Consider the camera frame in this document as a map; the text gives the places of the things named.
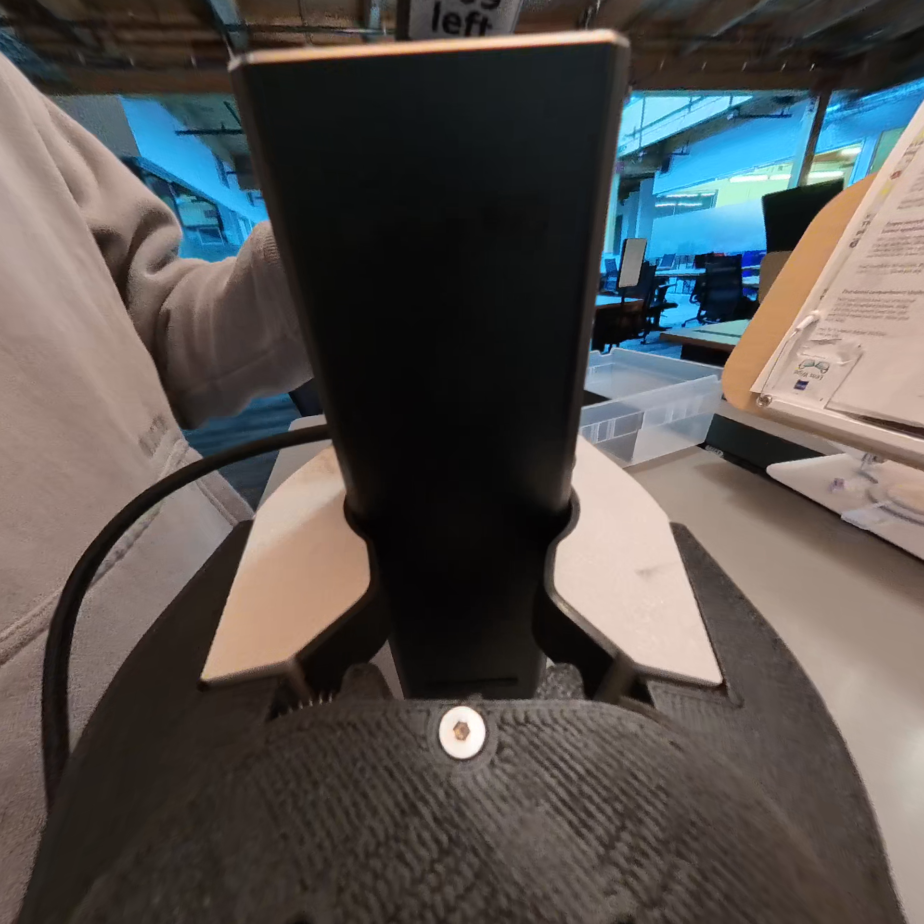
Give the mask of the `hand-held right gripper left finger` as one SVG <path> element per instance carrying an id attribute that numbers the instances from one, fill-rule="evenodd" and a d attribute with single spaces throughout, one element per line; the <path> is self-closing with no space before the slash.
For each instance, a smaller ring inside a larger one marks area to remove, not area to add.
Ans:
<path id="1" fill-rule="evenodd" d="M 201 684 L 218 689 L 284 679 L 317 699 L 337 679 L 308 679 L 298 656 L 369 589 L 366 544 L 347 524 L 345 485 L 332 447 L 281 452 L 237 567 Z"/>

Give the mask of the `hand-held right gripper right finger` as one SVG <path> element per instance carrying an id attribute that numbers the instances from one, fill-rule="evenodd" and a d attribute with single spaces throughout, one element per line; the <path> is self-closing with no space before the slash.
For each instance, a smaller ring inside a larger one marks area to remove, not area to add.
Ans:
<path id="1" fill-rule="evenodd" d="M 711 694 L 723 675 L 671 521 L 626 470 L 577 438 L 566 523 L 534 608 L 549 664 L 590 701 L 646 701 L 651 684 Z"/>

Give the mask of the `large black power bank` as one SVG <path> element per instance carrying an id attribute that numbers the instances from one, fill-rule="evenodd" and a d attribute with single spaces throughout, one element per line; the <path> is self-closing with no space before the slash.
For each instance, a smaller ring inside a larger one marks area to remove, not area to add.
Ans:
<path id="1" fill-rule="evenodd" d="M 371 583 L 296 655 L 388 642 L 411 699 L 593 697 L 552 595 L 630 49 L 610 30 L 249 52 L 229 66 Z"/>

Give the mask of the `person's left forearm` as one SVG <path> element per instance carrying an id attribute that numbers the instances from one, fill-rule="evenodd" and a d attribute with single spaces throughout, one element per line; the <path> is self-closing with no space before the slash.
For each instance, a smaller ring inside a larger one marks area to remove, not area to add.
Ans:
<path id="1" fill-rule="evenodd" d="M 237 415 L 313 376 L 269 222 L 231 258 L 179 256 L 180 227 L 154 210 L 135 228 L 123 299 L 180 426 Z"/>

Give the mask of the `clear plastic bin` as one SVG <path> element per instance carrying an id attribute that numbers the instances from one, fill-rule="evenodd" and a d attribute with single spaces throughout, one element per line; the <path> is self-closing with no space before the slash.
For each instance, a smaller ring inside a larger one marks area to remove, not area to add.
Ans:
<path id="1" fill-rule="evenodd" d="M 719 367 L 615 348 L 589 354 L 579 436 L 630 467 L 703 445 Z"/>

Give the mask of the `white stand base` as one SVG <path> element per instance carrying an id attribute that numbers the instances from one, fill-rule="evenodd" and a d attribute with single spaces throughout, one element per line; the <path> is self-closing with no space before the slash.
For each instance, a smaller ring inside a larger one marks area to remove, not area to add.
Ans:
<path id="1" fill-rule="evenodd" d="M 769 465 L 767 475 L 846 524 L 923 559 L 923 473 L 850 454 Z"/>

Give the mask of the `wooden office desk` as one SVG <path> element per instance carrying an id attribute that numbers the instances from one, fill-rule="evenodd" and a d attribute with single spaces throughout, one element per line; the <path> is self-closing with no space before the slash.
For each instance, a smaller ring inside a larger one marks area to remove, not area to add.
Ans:
<path id="1" fill-rule="evenodd" d="M 749 324 L 749 319 L 742 319 L 677 327 L 662 332 L 660 341 L 680 347 L 680 359 L 683 361 L 722 368 Z"/>
<path id="2" fill-rule="evenodd" d="M 605 353 L 625 341 L 641 339 L 647 329 L 647 309 L 642 299 L 597 300 L 590 349 Z"/>

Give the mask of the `black office chair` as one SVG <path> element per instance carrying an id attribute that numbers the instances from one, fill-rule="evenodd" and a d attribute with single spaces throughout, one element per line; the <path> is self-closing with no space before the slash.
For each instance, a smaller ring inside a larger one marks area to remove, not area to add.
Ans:
<path id="1" fill-rule="evenodd" d="M 698 276 L 690 297 L 698 305 L 698 312 L 689 323 L 711 324 L 753 317 L 757 306 L 744 293 L 741 255 L 699 255 L 696 267 L 703 272 Z"/>
<path id="2" fill-rule="evenodd" d="M 630 297 L 641 302 L 642 314 L 640 320 L 640 340 L 646 344 L 648 337 L 653 333 L 660 333 L 666 328 L 662 327 L 661 318 L 666 310 L 678 307 L 678 303 L 668 298 L 672 281 L 666 277 L 657 276 L 656 265 L 644 260 L 641 264 L 639 282 L 632 287 Z"/>

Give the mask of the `person's grey sweatshirt torso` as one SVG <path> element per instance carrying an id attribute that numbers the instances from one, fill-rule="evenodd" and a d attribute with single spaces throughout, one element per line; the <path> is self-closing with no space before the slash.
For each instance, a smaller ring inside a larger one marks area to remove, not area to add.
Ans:
<path id="1" fill-rule="evenodd" d="M 123 299 L 135 228 L 154 210 L 177 218 L 5 56 L 1 97 L 1 879 L 14 922 L 45 819 L 40 679 L 59 595 L 105 524 L 198 454 Z"/>

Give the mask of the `wooden document stand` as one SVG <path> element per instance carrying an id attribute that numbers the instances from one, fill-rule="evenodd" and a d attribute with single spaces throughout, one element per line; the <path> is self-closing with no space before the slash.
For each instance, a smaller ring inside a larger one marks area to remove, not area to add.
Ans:
<path id="1" fill-rule="evenodd" d="M 788 333 L 821 273 L 834 253 L 855 212 L 866 198 L 878 175 L 872 174 L 832 199 L 813 219 L 781 271 L 766 298 L 747 325 L 722 372 L 722 393 L 726 401 L 745 415 L 751 425 L 778 424 L 799 433 L 804 445 L 808 436 L 833 445 L 844 445 L 922 470 L 922 438 L 911 438 L 912 448 L 888 447 L 884 436 L 855 436 L 834 429 L 831 424 L 783 418 L 761 408 L 751 387 Z"/>

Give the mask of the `printed paper sheets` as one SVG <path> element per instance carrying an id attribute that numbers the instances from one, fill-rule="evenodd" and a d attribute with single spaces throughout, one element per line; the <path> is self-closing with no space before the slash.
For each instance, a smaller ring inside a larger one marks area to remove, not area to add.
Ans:
<path id="1" fill-rule="evenodd" d="M 770 408 L 922 430 L 922 107 L 750 390 Z"/>

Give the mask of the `black monitor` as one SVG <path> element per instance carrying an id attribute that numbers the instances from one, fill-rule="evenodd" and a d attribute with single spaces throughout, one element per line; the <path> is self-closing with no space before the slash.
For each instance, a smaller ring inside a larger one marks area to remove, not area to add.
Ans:
<path id="1" fill-rule="evenodd" d="M 814 218 L 844 187 L 843 179 L 832 179 L 762 196 L 766 252 L 795 249 Z"/>

